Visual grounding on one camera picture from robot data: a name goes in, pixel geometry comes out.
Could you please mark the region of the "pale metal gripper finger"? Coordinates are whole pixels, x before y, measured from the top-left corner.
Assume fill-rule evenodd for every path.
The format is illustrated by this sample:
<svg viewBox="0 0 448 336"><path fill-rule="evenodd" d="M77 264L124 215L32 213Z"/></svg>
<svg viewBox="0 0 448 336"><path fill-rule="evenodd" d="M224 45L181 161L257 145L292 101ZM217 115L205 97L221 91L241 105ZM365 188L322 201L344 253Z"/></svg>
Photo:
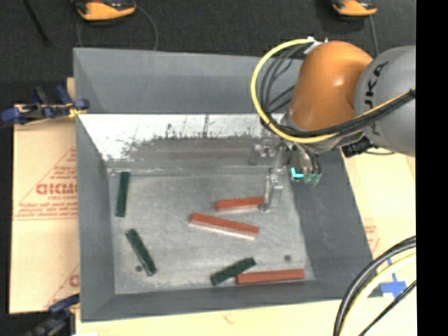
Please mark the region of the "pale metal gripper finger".
<svg viewBox="0 0 448 336"><path fill-rule="evenodd" d="M264 193L262 202L258 205L260 212L268 212L279 206L284 186L280 182L280 178L276 174L270 174L265 178Z"/></svg>
<svg viewBox="0 0 448 336"><path fill-rule="evenodd" d="M266 143L254 144L248 157L249 165L258 165L261 161L274 158L277 154L277 147Z"/></svg>

